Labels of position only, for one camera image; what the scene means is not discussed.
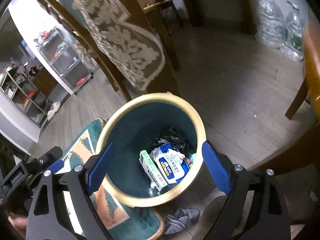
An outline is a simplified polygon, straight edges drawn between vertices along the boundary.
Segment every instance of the black plastic bag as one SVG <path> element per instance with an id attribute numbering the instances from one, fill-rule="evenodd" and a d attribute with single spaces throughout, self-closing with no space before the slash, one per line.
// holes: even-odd
<path id="1" fill-rule="evenodd" d="M 158 148 L 166 142 L 169 142 L 173 147 L 177 148 L 179 152 L 184 155 L 186 155 L 189 151 L 189 143 L 185 138 L 178 134 L 173 127 L 163 130 L 160 136 L 157 135 L 155 137 L 153 147 Z"/>

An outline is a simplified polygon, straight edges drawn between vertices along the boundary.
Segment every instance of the trash can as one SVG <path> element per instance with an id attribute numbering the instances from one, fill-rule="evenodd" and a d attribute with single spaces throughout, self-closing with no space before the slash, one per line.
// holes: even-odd
<path id="1" fill-rule="evenodd" d="M 188 140 L 195 160 L 184 179 L 165 193 L 154 193 L 139 162 L 142 150 L 152 148 L 154 135 L 174 127 Z M 122 106 L 107 122 L 98 139 L 96 153 L 113 142 L 115 156 L 106 167 L 105 190 L 120 203 L 132 207 L 157 206 L 182 194 L 196 179 L 202 163 L 204 125 L 197 111 L 170 93 L 142 95 Z"/>

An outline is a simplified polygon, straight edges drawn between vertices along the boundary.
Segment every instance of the water bottle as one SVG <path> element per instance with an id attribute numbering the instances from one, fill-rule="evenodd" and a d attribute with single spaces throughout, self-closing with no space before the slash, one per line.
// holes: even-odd
<path id="1" fill-rule="evenodd" d="M 284 27 L 284 43 L 281 46 L 281 51 L 287 57 L 300 61 L 303 60 L 302 52 L 302 24 L 299 8 L 296 4 L 288 1 L 292 7 L 292 11 L 285 19 Z"/>
<path id="2" fill-rule="evenodd" d="M 259 20 L 255 38 L 266 46 L 279 48 L 283 43 L 284 18 L 282 11 L 274 0 L 258 1 L 256 15 Z"/>

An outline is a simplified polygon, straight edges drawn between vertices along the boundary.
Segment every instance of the barcode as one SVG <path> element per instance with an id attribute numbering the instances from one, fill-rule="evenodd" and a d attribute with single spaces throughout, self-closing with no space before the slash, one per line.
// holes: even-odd
<path id="1" fill-rule="evenodd" d="M 148 173 L 149 173 L 150 177 L 152 178 L 153 182 L 156 183 L 156 185 L 158 187 L 160 187 L 158 181 L 156 180 L 155 176 L 153 176 L 152 172 L 150 170 L 148 170 Z"/>
<path id="2" fill-rule="evenodd" d="M 161 176 L 161 174 L 158 174 L 157 176 L 158 176 L 158 179 L 160 180 L 160 182 L 164 182 L 164 179 L 163 179 L 163 177 Z"/>

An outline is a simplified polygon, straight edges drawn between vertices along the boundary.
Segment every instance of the person's hand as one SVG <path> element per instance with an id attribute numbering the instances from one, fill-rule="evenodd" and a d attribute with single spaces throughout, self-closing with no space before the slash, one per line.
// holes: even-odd
<path id="1" fill-rule="evenodd" d="M 8 220 L 23 239 L 26 239 L 27 218 L 20 215 L 11 215 Z"/>

